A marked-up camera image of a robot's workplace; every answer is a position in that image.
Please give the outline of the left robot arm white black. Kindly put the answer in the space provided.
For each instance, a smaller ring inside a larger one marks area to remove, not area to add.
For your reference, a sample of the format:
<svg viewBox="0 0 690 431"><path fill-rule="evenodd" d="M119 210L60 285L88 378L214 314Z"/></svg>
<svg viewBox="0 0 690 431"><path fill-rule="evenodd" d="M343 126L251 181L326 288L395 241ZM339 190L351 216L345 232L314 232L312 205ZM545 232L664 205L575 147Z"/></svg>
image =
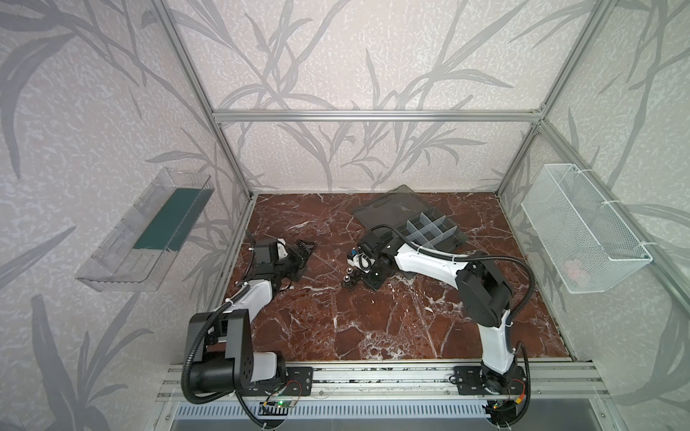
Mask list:
<svg viewBox="0 0 690 431"><path fill-rule="evenodd" d="M304 240L257 242L239 291L216 310L190 318L181 371L188 402L212 402L236 391L268 393L288 384L282 353L253 349L251 324L280 293L284 280L301 278L315 250L314 242Z"/></svg>

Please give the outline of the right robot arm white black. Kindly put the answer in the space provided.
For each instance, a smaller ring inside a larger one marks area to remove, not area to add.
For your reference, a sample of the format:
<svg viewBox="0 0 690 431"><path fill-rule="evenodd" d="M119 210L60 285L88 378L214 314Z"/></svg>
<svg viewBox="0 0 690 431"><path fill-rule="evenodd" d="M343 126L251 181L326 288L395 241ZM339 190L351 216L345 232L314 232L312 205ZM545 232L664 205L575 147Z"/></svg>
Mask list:
<svg viewBox="0 0 690 431"><path fill-rule="evenodd" d="M395 272L433 278L457 290L465 314L479 328L482 367L487 379L506 380L516 366L508 326L517 312L510 308L512 288L496 261L525 266L510 256L475 256L435 251L409 242L368 244L362 242L347 255L352 278L379 288Z"/></svg>

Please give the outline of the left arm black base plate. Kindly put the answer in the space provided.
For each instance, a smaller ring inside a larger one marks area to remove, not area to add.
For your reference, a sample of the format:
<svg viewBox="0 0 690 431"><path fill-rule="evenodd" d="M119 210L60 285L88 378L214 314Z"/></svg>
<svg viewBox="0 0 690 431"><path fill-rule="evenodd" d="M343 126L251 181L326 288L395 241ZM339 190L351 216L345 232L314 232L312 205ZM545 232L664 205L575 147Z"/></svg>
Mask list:
<svg viewBox="0 0 690 431"><path fill-rule="evenodd" d="M314 368L311 366L288 366L282 377L250 384L248 389L237 392L244 397L305 397L312 393Z"/></svg>

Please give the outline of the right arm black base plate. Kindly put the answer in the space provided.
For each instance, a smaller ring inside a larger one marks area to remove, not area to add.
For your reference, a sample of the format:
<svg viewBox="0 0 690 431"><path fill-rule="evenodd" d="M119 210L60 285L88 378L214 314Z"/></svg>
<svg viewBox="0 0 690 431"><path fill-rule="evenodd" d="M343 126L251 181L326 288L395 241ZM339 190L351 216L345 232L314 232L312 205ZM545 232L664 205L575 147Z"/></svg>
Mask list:
<svg viewBox="0 0 690 431"><path fill-rule="evenodd" d="M511 377L507 377L506 383L497 383L494 388L489 388L488 377L483 376L481 366L455 366L449 382L456 386L459 395L465 396L506 396L517 397L523 393L526 378L525 370L518 366Z"/></svg>

